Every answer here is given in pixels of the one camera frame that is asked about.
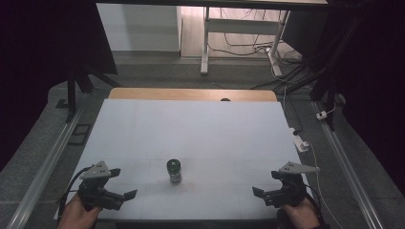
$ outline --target gray carpet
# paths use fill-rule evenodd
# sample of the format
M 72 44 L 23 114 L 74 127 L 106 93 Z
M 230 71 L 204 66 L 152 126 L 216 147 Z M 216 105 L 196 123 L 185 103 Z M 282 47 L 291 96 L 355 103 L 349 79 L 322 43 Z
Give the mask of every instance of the gray carpet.
M 208 76 L 200 76 L 199 61 L 194 60 L 154 60 L 142 64 L 120 63 L 119 76 L 111 77 L 124 87 L 154 88 L 206 88 L 206 89 L 250 89 L 256 85 L 272 82 L 260 87 L 272 90 L 279 82 L 271 77 L 267 62 L 249 64 L 243 61 L 210 60 Z M 293 67 L 285 66 L 287 73 Z M 96 86 L 91 95 L 91 105 L 79 119 L 78 124 L 95 123 L 96 116 L 111 87 L 93 79 Z M 363 214 L 353 198 L 352 190 L 342 173 L 336 157 L 325 137 L 321 124 L 314 116 L 308 99 L 308 89 L 302 89 L 286 99 L 286 118 L 290 127 L 302 129 L 300 136 L 310 141 L 321 168 L 320 187 L 329 208 L 343 228 L 369 228 Z M 13 159 L 0 174 L 0 228 L 5 228 L 31 184 L 43 159 L 61 132 L 67 116 L 66 109 L 57 109 L 59 99 L 66 99 L 66 84 L 53 87 L 49 92 L 49 103 L 43 114 L 16 152 Z M 405 224 L 405 199 L 394 186 L 373 153 L 346 122 L 341 107 L 335 111 L 335 127 L 341 142 L 348 153 L 366 191 L 386 228 L 403 228 Z M 38 201 L 26 228 L 55 228 L 53 215 L 58 199 L 73 175 L 84 145 L 82 136 L 72 136 L 62 157 Z M 303 164 L 314 165 L 312 152 L 300 156 Z M 308 175 L 309 183 L 317 190 L 316 177 Z M 339 228 L 331 214 L 323 206 L 325 220 L 332 228 Z M 98 223 L 97 228 L 115 228 L 112 223 Z

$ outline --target cylindrical object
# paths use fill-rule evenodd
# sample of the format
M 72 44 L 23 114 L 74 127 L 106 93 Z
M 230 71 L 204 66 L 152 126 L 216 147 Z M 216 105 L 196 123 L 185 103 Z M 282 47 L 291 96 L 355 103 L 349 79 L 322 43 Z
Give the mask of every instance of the cylindrical object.
M 171 159 L 167 161 L 166 164 L 167 173 L 170 176 L 170 182 L 172 184 L 180 184 L 181 183 L 181 164 L 177 159 Z

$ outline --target human hand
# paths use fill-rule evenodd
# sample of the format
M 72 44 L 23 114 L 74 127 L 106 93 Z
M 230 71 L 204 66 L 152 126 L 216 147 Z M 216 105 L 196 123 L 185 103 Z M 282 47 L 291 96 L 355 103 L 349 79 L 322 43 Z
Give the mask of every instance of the human hand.
M 282 206 L 296 229 L 310 229 L 320 225 L 315 208 L 307 198 L 304 198 L 296 207 Z
M 87 212 L 80 197 L 75 194 L 66 205 L 57 229 L 90 229 L 101 210 L 100 207 L 95 207 L 90 212 Z

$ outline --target metal frame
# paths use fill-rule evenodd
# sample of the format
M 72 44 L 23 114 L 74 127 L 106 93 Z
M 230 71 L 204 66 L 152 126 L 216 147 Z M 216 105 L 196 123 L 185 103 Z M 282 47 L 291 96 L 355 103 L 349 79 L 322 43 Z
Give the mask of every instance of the metal frame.
M 321 112 L 321 110 L 318 108 L 315 102 L 312 102 L 312 107 L 315 112 L 317 113 Z M 336 159 L 339 162 L 340 168 L 342 169 L 343 174 L 345 175 L 346 180 L 348 181 L 352 189 L 354 197 L 358 201 L 358 205 L 361 211 L 363 212 L 364 218 L 369 224 L 369 227 L 372 229 L 384 228 L 377 212 L 375 211 L 372 202 L 370 201 L 369 195 L 367 194 L 366 190 L 364 190 L 363 185 L 358 179 L 357 173 L 353 169 L 352 164 L 349 158 L 347 157 L 346 152 L 343 149 L 339 138 L 336 135 L 336 132 L 333 132 L 330 129 L 330 126 L 326 121 L 321 122 L 322 128 L 333 149 L 334 154 L 336 155 Z
M 30 187 L 28 188 L 26 194 L 18 205 L 17 210 L 14 212 L 14 215 L 12 216 L 9 225 L 7 226 L 8 229 L 25 227 L 28 219 L 30 218 L 32 210 L 35 207 L 36 202 L 39 200 L 39 197 L 41 196 L 42 191 L 44 190 L 53 172 L 53 169 L 56 166 L 57 161 L 59 160 L 63 150 L 65 149 L 66 144 L 68 143 L 69 137 L 71 136 L 71 133 L 75 128 L 75 124 L 83 114 L 89 100 L 90 96 L 88 94 L 85 94 L 83 101 L 81 102 L 81 105 L 75 115 L 72 117 L 71 122 L 65 125 L 59 138 L 56 140 L 55 144 L 48 152 L 47 157 L 39 168 L 38 173 L 36 173 L 36 176 L 33 179 Z

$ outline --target white table surface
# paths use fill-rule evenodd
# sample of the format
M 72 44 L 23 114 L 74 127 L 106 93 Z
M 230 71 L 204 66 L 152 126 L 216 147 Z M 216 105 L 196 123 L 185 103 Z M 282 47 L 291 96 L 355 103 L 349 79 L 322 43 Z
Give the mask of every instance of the white table surface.
M 177 186 L 166 171 L 171 158 L 181 162 Z M 100 160 L 121 169 L 108 191 L 138 189 L 119 211 L 99 215 L 112 220 L 274 219 L 277 209 L 252 186 L 280 189 L 271 171 L 300 163 L 278 102 L 135 99 L 104 101 L 75 173 Z

